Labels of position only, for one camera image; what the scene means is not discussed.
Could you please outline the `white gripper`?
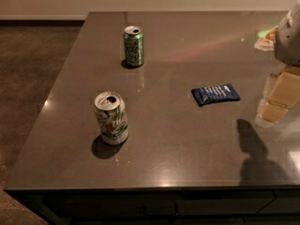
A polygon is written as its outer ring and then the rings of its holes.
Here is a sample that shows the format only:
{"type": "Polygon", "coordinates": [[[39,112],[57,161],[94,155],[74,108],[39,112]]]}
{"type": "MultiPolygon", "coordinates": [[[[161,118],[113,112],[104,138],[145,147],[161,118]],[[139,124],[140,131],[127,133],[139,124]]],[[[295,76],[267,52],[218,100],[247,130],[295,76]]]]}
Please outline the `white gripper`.
{"type": "Polygon", "coordinates": [[[257,118],[269,123],[278,122],[300,99],[300,0],[278,24],[275,57],[296,67],[285,67],[267,77],[257,118]]]}

